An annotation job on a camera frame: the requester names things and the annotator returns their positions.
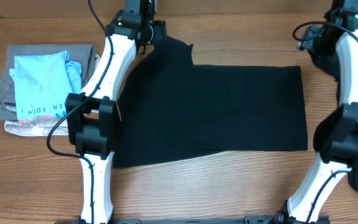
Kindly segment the black t-shirt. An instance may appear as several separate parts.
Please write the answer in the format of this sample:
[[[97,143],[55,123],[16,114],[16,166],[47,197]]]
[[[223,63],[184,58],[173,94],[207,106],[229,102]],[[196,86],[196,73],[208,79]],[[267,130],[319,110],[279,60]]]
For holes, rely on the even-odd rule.
[[[131,71],[118,105],[115,167],[308,148],[300,67],[196,65],[171,37]]]

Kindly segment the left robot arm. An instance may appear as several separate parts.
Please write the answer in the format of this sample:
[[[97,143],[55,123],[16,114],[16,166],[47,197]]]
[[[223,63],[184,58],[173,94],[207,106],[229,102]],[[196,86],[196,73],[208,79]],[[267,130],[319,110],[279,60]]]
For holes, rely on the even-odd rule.
[[[156,0],[126,1],[106,34],[93,76],[79,94],[66,100],[69,141],[83,172],[83,209],[78,223],[112,223],[112,159],[122,137],[117,105],[127,69],[139,47],[165,42],[166,23],[154,19]]]

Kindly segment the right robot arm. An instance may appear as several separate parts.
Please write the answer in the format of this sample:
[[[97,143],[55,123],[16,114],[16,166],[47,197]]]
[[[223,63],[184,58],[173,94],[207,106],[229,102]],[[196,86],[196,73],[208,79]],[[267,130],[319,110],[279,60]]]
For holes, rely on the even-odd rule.
[[[316,128],[315,157],[296,192],[267,223],[329,223],[319,215],[335,186],[358,166],[358,0],[333,1],[323,21],[302,24],[298,50],[333,76],[337,108]]]

